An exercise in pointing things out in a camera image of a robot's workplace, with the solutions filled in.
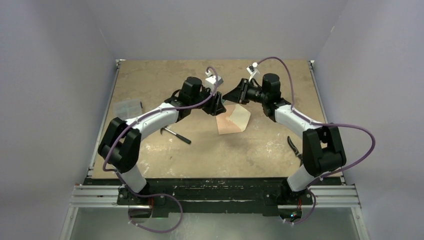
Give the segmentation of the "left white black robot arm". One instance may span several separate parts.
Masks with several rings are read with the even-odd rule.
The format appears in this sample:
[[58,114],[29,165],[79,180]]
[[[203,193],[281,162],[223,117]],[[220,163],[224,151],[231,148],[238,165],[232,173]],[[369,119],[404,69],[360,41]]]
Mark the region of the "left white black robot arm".
[[201,109],[211,116],[225,113],[222,94],[217,90],[223,83],[220,76],[207,77],[205,82],[189,76],[180,89],[175,90],[157,108],[140,116],[123,120],[113,118],[100,141],[97,153],[130,189],[129,197],[138,205],[149,199],[148,183],[137,167],[141,142],[149,135],[177,123]]

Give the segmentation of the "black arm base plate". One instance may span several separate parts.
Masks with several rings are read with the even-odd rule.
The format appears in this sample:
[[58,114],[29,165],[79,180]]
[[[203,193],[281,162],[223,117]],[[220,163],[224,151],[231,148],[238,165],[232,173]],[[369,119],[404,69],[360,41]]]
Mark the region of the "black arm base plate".
[[312,205],[313,199],[305,190],[291,193],[285,182],[285,177],[149,178],[137,195],[119,187],[117,204],[152,208],[155,218],[180,212],[291,218],[293,212]]

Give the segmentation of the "brown envelope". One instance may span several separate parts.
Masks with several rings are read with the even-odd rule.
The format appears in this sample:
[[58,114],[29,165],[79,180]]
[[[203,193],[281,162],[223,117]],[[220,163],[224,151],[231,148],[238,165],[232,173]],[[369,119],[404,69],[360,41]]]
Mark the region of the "brown envelope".
[[242,133],[246,130],[251,112],[240,104],[227,105],[226,112],[215,117],[219,135]]

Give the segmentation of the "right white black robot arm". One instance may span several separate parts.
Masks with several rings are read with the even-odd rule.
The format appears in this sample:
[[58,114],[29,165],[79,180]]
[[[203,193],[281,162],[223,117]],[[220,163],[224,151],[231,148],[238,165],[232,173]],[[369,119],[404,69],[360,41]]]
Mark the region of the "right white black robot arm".
[[282,97],[280,78],[266,73],[262,85],[256,86],[243,78],[223,96],[225,101],[238,104],[259,103],[264,115],[298,135],[302,140],[302,166],[282,184],[280,196],[288,204],[300,198],[316,178],[346,164],[346,154],[340,131],[336,126],[313,125],[312,119],[295,111]]

